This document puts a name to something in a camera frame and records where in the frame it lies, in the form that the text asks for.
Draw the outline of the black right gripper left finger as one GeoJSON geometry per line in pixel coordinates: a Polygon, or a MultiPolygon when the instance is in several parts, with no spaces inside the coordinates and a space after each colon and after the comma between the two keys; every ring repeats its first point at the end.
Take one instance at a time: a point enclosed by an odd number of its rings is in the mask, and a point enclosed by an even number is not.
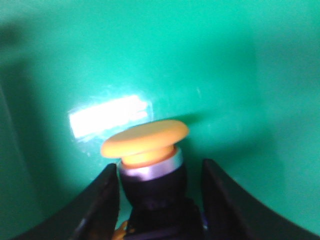
{"type": "Polygon", "coordinates": [[[110,240],[120,210],[117,165],[108,164],[73,201],[16,240],[110,240]]]}

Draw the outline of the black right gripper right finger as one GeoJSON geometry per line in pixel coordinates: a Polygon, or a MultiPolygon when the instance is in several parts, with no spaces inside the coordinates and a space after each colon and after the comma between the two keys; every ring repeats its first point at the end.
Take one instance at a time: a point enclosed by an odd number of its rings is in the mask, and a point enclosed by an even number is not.
{"type": "Polygon", "coordinates": [[[214,160],[201,169],[203,211],[209,240],[318,240],[236,183],[214,160]]]}

